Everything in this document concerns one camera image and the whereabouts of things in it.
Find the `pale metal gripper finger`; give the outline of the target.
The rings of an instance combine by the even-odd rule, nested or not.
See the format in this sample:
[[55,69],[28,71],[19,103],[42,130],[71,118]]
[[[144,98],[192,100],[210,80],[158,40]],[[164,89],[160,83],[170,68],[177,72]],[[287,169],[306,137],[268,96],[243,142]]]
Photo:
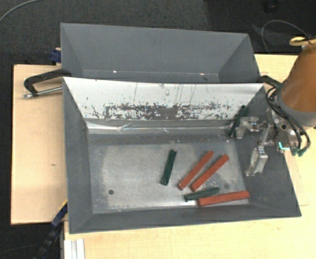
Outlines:
[[241,117],[239,119],[239,124],[235,129],[235,137],[242,139],[246,131],[258,131],[258,117]]
[[255,176],[256,174],[261,174],[264,170],[266,162],[268,160],[268,155],[266,154],[264,146],[257,146],[253,149],[250,157],[250,165],[245,172],[246,176]]

